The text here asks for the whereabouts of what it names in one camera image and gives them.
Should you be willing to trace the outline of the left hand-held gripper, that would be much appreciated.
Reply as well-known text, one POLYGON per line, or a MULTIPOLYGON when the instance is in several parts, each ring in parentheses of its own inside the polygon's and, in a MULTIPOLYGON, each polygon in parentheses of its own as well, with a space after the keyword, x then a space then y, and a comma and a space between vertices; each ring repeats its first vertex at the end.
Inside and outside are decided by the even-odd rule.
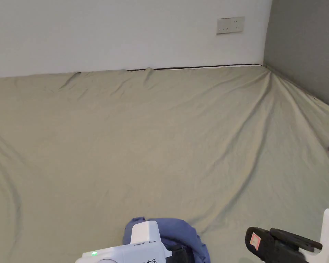
POLYGON ((156 221, 133 226, 128 245, 85 252, 83 263, 193 263, 185 248, 168 250, 161 241, 156 221))

